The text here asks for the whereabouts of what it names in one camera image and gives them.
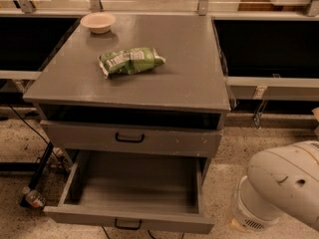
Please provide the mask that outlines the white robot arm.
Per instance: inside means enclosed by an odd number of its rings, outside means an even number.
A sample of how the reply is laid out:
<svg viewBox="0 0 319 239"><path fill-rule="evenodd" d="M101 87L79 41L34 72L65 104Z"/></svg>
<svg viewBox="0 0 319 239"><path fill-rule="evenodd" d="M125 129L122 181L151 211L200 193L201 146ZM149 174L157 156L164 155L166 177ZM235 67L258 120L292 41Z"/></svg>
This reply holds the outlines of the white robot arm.
<svg viewBox="0 0 319 239"><path fill-rule="evenodd" d="M264 231L288 214L319 230L319 142L307 140L255 153L232 193L229 226Z"/></svg>

